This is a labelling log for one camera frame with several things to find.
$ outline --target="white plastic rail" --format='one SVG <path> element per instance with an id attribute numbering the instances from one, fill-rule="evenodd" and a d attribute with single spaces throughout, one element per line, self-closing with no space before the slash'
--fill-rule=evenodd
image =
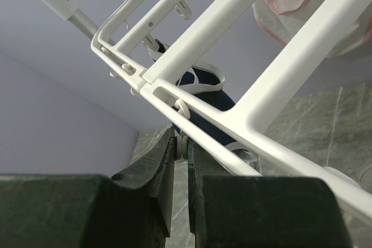
<path id="1" fill-rule="evenodd" d="M 98 29 L 91 43 L 92 50 L 129 83 L 134 92 L 179 126 L 231 173 L 260 175 L 169 104 L 177 101 L 186 105 L 289 174 L 321 178 L 335 193 L 342 209 L 372 227 L 372 195 L 263 135 L 372 0 L 325 0 L 245 95 L 227 112 L 215 109 L 176 87 L 174 83 L 255 0 L 215 0 L 149 69 L 134 61 L 129 54 L 181 0 L 160 0 L 114 44 L 110 40 L 112 34 L 143 1 L 126 0 Z"/>

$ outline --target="white plastic clip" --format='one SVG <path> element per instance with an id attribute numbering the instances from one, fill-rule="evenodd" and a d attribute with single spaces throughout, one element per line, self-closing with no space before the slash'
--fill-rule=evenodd
<path id="1" fill-rule="evenodd" d="M 190 111 L 188 110 L 188 107 L 187 107 L 187 105 L 186 105 L 186 103 L 184 101 L 182 101 L 181 99 L 178 99 L 174 103 L 174 106 L 176 108 L 178 108 L 178 113 L 180 115 L 184 116 L 187 119 L 190 119 L 190 117 L 191 117 Z"/>
<path id="2" fill-rule="evenodd" d="M 187 143 L 188 143 L 188 137 L 177 135 L 176 136 L 177 141 L 177 150 L 176 150 L 176 160 L 187 160 L 188 154 L 187 154 Z"/>
<path id="3" fill-rule="evenodd" d="M 135 23 L 127 23 L 127 30 L 130 31 L 134 26 Z M 142 43 L 154 51 L 158 51 L 159 49 L 159 44 L 155 41 L 150 33 L 146 35 L 146 37 L 142 40 Z"/>
<path id="4" fill-rule="evenodd" d="M 175 10 L 178 14 L 184 17 L 185 20 L 189 19 L 192 16 L 190 7 L 186 4 L 185 0 L 181 0 L 175 7 Z"/>

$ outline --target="purple wall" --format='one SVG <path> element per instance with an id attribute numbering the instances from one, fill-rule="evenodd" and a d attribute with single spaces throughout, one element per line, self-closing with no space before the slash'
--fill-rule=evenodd
<path id="1" fill-rule="evenodd" d="M 0 53 L 0 173 L 99 173 L 128 166 L 138 132 Z"/>

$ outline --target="gray marble wall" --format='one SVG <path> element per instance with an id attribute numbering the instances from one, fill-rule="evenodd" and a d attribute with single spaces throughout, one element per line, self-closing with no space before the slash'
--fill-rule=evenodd
<path id="1" fill-rule="evenodd" d="M 321 166 L 354 178 L 372 158 L 372 82 L 293 98 L 266 135 Z M 167 127 L 141 133 L 133 160 L 150 150 Z M 264 175 L 286 175 L 261 159 Z M 372 247 L 371 231 L 353 227 L 359 248 Z M 176 162 L 171 238 L 166 247 L 194 247 L 188 231 L 187 164 Z"/>

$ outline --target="metal rod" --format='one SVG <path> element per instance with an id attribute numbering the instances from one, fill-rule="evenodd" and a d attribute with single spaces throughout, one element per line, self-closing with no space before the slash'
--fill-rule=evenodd
<path id="1" fill-rule="evenodd" d="M 71 18 L 69 18 L 69 21 L 82 33 L 84 33 L 89 39 L 93 39 L 94 34 L 98 30 L 98 26 L 81 10 L 76 11 L 76 13 Z"/>

